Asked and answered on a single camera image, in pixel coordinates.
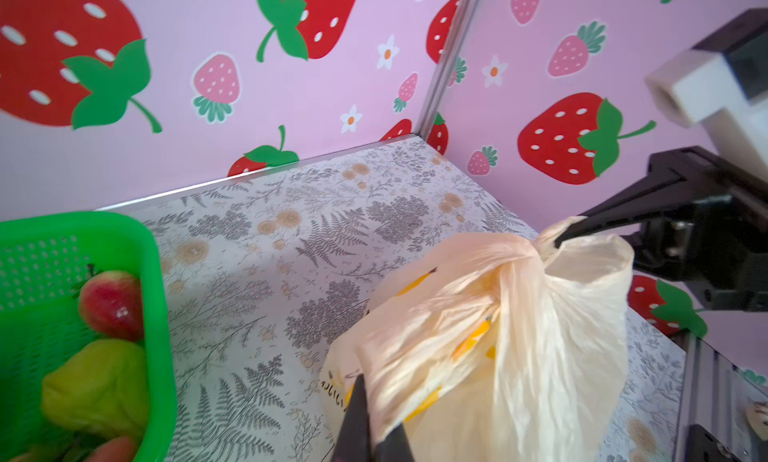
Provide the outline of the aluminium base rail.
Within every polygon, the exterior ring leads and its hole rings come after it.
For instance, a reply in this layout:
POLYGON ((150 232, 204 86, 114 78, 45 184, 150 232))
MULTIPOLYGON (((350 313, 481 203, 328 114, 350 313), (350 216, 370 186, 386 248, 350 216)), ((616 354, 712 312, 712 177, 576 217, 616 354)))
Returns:
POLYGON ((765 461, 767 386, 690 332, 676 338, 686 353, 674 461, 765 461))

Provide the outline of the banana print plastic bag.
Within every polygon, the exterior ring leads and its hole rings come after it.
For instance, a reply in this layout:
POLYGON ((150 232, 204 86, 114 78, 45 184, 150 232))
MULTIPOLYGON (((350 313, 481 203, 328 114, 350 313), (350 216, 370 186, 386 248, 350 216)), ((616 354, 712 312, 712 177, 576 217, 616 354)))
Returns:
POLYGON ((415 461, 592 461, 628 377, 634 252, 462 233, 388 275, 322 372, 339 435, 364 377, 371 460, 402 424, 415 461))

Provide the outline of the aluminium frame post right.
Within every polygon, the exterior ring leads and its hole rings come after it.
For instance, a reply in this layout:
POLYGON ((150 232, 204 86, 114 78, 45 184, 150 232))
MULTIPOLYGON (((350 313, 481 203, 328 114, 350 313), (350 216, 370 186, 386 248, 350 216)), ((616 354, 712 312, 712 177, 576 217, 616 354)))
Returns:
POLYGON ((450 30, 445 39, 444 52, 437 65, 434 76, 427 92, 427 98, 423 104, 416 134, 426 141, 432 130, 436 114, 440 107, 444 93, 448 87, 448 80, 452 73, 462 44, 468 34, 473 17, 481 0, 460 0, 457 11, 452 20, 450 30))

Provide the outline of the green plastic fruit basket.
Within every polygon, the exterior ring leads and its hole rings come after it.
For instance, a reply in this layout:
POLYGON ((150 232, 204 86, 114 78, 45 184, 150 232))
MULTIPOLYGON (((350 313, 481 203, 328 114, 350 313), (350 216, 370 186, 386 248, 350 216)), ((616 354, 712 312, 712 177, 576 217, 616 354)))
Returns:
POLYGON ((124 215, 75 212, 1 225, 1 458, 69 440, 41 411, 45 375, 98 333, 78 313, 90 270, 123 270, 142 287, 149 428, 136 456, 165 459, 177 395, 160 256, 150 230, 124 215))

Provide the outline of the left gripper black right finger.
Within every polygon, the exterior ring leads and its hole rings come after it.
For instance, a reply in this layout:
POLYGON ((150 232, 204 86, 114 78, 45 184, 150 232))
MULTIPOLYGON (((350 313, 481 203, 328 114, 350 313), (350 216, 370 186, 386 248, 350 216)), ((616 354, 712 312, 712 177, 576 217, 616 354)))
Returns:
POLYGON ((394 428, 373 451, 375 462, 414 462, 408 437, 402 424, 394 428))

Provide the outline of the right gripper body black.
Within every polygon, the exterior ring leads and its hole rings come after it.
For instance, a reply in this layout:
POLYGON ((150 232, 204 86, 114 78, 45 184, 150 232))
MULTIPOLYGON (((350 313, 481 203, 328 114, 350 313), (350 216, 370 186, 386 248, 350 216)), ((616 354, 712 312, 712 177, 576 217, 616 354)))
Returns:
POLYGON ((654 212, 627 238, 636 269, 710 310, 766 311, 766 182, 696 147, 652 155, 643 181, 654 212))

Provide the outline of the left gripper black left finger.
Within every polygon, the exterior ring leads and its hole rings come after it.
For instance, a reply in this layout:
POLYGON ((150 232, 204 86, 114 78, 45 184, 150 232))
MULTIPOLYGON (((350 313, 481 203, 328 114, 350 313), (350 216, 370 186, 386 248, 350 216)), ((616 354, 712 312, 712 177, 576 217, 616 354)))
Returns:
POLYGON ((353 386, 342 426, 334 447, 332 462, 368 462, 371 460, 370 427, 364 377, 353 386))

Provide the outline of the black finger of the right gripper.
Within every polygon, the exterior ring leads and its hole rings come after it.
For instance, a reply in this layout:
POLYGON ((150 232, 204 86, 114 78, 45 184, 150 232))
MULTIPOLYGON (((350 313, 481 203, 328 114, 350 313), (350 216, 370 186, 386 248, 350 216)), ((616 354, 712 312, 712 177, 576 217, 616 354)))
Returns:
POLYGON ((670 219, 692 204, 695 193, 695 181, 671 169, 651 172, 608 201, 585 212, 584 219, 560 235, 555 246, 560 247, 568 240, 606 230, 670 219))

